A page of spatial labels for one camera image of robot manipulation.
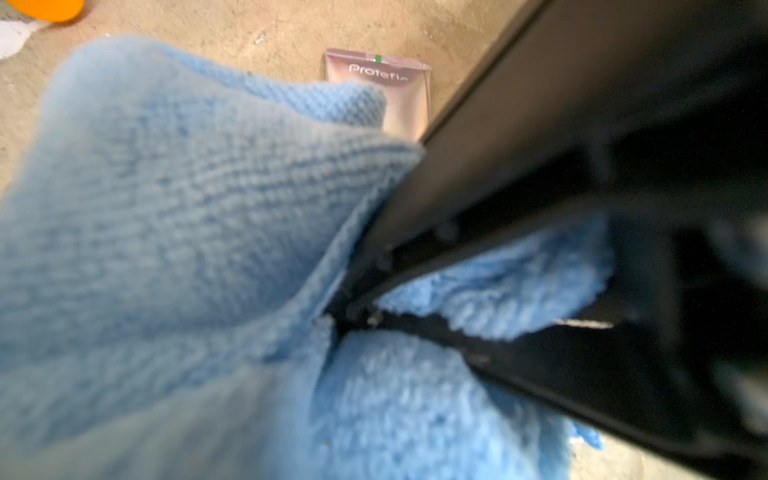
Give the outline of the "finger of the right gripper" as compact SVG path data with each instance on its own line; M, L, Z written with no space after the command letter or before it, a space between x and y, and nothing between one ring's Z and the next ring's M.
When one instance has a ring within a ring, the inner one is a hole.
M648 324L547 327L513 341L451 330L439 316L336 309L343 333L399 331L457 350L491 385L716 479L764 479L767 440L741 422L705 369L719 354L706 337L672 338Z
M767 208L763 1L535 1L429 129L344 282L419 276L596 212L672 225Z

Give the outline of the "clear pink tube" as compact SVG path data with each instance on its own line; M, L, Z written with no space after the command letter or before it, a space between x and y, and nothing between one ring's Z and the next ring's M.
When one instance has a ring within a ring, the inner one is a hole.
M427 130L431 116L430 65L411 58L327 49L325 70L330 82L357 81L383 92L385 132L418 141Z

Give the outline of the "blue microfiber cloth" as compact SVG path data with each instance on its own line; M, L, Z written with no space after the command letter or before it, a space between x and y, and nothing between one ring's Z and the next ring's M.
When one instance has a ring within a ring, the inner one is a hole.
M1 202L5 479L565 479L593 430L326 307L422 150L356 83L167 44L54 75Z

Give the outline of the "orange cap toothpaste tube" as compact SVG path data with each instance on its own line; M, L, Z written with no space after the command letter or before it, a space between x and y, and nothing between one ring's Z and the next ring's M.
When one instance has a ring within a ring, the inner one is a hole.
M84 9L84 0L8 0L20 13L52 23L75 19Z

